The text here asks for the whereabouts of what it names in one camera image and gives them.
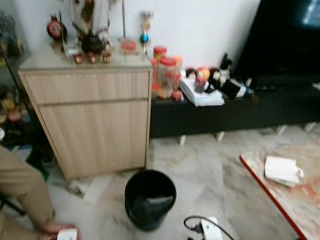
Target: cabinet drawer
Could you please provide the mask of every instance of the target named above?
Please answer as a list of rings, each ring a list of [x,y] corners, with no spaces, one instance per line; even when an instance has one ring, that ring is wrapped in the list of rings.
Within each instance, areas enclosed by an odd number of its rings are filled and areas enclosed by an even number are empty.
[[[41,106],[67,178],[143,168],[148,101]]]
[[[43,74],[25,76],[37,104],[146,99],[149,72]]]

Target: power cord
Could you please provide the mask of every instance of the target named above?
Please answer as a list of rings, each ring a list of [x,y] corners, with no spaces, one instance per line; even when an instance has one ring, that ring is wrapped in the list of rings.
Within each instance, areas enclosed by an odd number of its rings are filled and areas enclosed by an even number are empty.
[[[215,223],[214,221],[210,220],[207,217],[204,216],[198,216],[198,215],[192,215],[192,216],[188,216],[184,221],[183,221],[183,225],[194,232],[197,232],[198,234],[204,234],[204,229],[202,227],[201,222],[197,225],[195,225],[194,227],[190,227],[187,225],[187,221],[191,220],[191,219],[203,219],[206,220],[207,222],[213,224],[214,226],[216,226],[217,228],[219,228],[222,232],[224,232],[231,240],[235,240],[225,229],[223,229],[220,225],[218,225],[217,223]]]

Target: cable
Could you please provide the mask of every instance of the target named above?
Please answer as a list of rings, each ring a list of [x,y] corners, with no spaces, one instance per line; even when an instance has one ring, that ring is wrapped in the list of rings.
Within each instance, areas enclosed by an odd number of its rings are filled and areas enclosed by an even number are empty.
[[[219,228],[222,232],[224,232],[231,240],[235,240],[226,230],[224,230],[220,225],[218,225],[217,223],[215,223],[214,221],[212,221],[212,220],[210,220],[209,218],[206,218],[206,217],[204,217],[204,216],[198,216],[198,215],[193,215],[193,216],[188,216],[184,221],[183,221],[183,224],[184,224],[184,226],[187,228],[187,229],[189,229],[189,230],[191,230],[191,231],[196,231],[196,232],[198,232],[195,228],[196,227],[194,227],[194,228],[192,228],[192,227],[189,227],[188,225],[187,225],[187,221],[188,220],[190,220],[190,219],[203,219],[203,220],[206,220],[206,221],[208,221],[209,223],[211,223],[211,224],[213,224],[214,226],[216,226],[217,228]]]

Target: white wall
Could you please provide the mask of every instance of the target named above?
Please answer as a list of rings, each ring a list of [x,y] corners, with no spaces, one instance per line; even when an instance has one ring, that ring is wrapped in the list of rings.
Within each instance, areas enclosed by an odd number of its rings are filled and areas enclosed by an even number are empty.
[[[32,51],[48,38],[49,15],[59,9],[69,32],[75,34],[69,19],[69,1],[14,0]],[[224,52],[236,58],[258,4],[259,0],[126,0],[126,32],[138,38],[140,11],[152,10],[150,52],[154,45],[165,45],[170,54],[184,57],[185,66],[211,66],[220,63]],[[111,11],[110,34],[122,36],[122,32],[119,2]]]

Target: cabinet door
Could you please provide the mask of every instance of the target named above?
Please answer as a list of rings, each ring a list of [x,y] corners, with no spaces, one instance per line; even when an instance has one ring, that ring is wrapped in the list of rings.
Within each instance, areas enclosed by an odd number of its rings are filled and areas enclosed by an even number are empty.
[[[39,109],[67,178],[145,166],[148,101]]]

